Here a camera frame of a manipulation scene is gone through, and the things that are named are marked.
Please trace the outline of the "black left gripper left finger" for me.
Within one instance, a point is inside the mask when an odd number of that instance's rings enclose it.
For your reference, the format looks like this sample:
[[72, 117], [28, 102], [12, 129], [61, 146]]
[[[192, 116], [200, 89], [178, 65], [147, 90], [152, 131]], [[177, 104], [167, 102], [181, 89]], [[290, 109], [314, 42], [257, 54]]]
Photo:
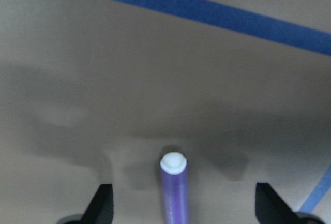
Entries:
[[80, 223], [112, 224], [114, 200], [112, 184], [101, 184], [84, 212]]

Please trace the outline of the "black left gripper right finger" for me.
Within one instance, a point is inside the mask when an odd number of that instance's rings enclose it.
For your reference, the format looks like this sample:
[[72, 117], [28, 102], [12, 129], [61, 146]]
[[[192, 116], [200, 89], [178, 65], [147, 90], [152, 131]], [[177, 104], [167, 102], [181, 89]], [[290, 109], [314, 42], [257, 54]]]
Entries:
[[269, 183], [256, 183], [255, 216], [260, 224], [300, 223], [299, 217]]

